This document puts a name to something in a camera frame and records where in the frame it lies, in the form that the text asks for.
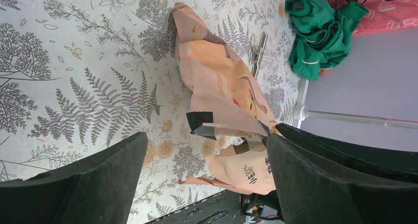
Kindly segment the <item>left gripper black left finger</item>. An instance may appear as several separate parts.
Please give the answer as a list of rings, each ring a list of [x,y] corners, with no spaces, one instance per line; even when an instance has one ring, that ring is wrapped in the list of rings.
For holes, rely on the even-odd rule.
[[[148,146],[144,132],[63,167],[0,185],[3,224],[125,224]]]

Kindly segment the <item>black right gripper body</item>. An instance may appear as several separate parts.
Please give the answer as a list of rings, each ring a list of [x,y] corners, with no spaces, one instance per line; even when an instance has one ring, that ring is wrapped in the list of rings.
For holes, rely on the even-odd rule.
[[[241,195],[241,215],[257,221],[282,221],[282,211],[276,191],[267,195]]]

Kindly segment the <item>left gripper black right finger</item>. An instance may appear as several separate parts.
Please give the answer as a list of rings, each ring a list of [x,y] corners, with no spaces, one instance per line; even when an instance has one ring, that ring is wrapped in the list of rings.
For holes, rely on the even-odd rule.
[[[265,139],[287,224],[415,224],[418,154],[367,147],[279,123]]]

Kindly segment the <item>pink cat litter bag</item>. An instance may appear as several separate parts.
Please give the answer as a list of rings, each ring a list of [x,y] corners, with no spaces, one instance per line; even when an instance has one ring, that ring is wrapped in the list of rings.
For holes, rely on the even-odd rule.
[[[186,4],[175,5],[175,58],[192,91],[187,120],[191,133],[206,139],[242,138],[206,157],[212,179],[188,176],[181,184],[212,185],[241,194],[275,190],[263,140],[277,132],[276,118],[254,76],[221,38]]]

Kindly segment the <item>brown bag sealing clip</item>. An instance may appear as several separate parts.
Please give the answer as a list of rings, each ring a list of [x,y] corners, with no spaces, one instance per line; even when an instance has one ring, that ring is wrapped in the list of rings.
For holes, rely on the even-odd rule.
[[[258,69],[261,65],[261,61],[263,59],[264,51],[266,49],[266,44],[268,41],[268,34],[266,32],[263,32],[261,35],[261,39],[259,41],[259,44],[257,46],[253,46],[251,52],[250,52],[250,59],[249,63],[252,66],[251,73],[254,78],[256,78]]]

